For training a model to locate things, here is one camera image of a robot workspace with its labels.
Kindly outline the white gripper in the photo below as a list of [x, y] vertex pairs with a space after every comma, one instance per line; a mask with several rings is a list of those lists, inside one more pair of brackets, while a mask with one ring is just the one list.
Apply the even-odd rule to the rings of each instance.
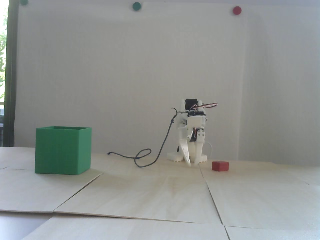
[[191, 160], [188, 144], [192, 141], [192, 138], [195, 139], [194, 163], [198, 165], [206, 161], [206, 155], [202, 154], [205, 142], [205, 118], [204, 116], [189, 116], [186, 119], [183, 118], [178, 124], [178, 146], [189, 167], [191, 166]]

